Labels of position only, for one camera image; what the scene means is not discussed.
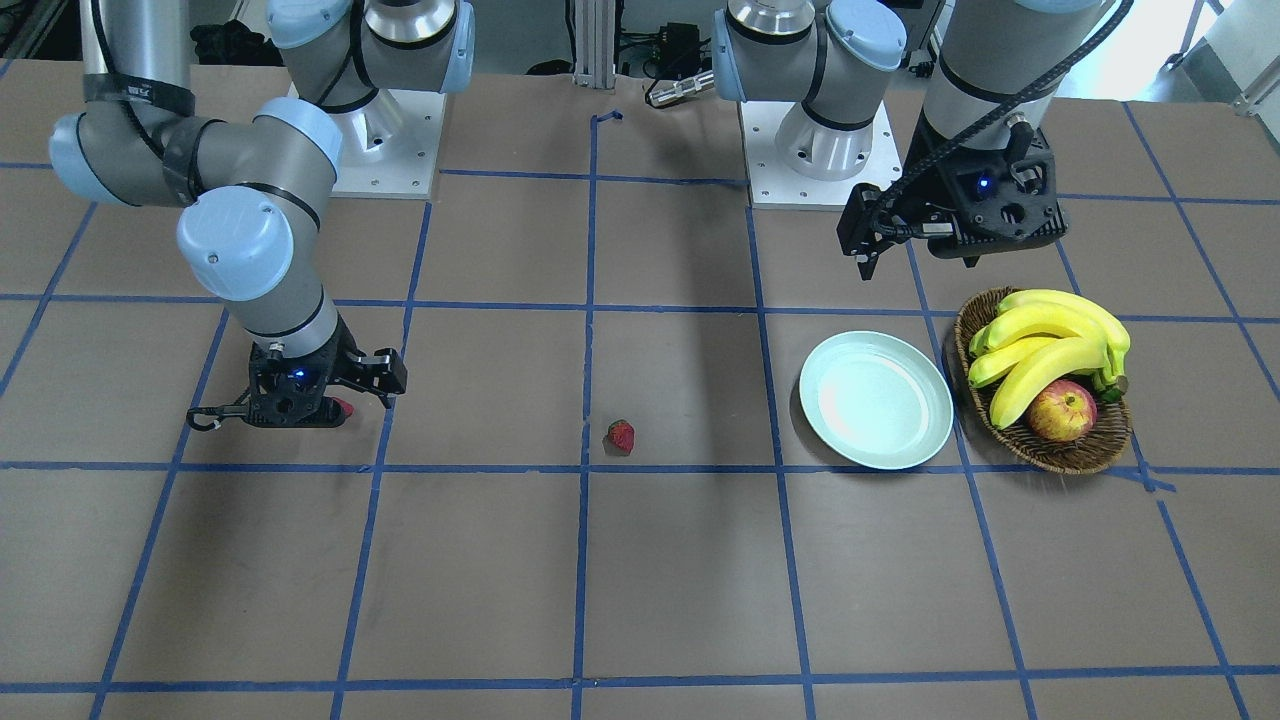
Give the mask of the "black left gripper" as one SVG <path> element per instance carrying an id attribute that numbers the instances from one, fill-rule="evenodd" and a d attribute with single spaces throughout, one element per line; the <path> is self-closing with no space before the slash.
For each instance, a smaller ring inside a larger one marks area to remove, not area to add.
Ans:
<path id="1" fill-rule="evenodd" d="M 995 122 L 995 141 L 963 145 L 922 173 L 905 191 L 905 220 L 928 240 L 932 255 L 978 258 L 1055 243 L 1069 231 L 1057 195 L 1056 158 L 1039 122 L 1037 100 Z"/>

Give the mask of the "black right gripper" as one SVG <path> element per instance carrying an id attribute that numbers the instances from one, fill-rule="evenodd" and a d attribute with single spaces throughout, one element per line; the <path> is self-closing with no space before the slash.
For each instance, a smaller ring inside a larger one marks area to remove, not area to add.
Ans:
<path id="1" fill-rule="evenodd" d="M 320 348 L 300 357 L 255 345 L 250 351 L 248 397 L 244 421 L 252 427 L 337 428 L 344 424 L 326 395 L 339 365 L 342 343 L 349 338 L 339 320 L 332 338 Z"/>

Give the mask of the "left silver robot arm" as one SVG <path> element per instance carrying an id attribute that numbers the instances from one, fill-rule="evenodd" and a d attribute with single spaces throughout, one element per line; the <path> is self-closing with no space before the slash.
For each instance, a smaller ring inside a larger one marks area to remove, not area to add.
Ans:
<path id="1" fill-rule="evenodd" d="M 1123 22 L 1129 1 L 959 1 L 943 33 L 901 176 L 860 181 L 836 234 L 861 278 L 893 246 L 925 240 L 968 266 L 1062 238 L 1068 217 L 1042 119 L 1061 78 Z M 721 97 L 791 102 L 778 150 L 796 172 L 854 176 L 908 29 L 879 1 L 727 1 L 714 18 Z"/>

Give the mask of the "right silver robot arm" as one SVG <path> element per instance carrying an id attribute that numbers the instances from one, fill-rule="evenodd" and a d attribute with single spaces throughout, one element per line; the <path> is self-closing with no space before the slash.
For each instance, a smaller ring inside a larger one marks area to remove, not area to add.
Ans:
<path id="1" fill-rule="evenodd" d="M 248 123 L 200 117 L 189 88 L 184 1 L 83 1 L 84 110 L 60 118 L 52 169 L 96 202 L 179 208 L 175 241 L 200 284 L 250 334 L 248 384 L 233 404 L 192 407 L 187 424 L 333 428 L 351 406 L 330 386 L 402 395 L 394 348 L 362 351 L 314 265 L 323 217 L 355 161 L 411 158 L 399 91 L 468 87 L 467 1 L 270 1 L 271 41 L 294 96 Z"/>

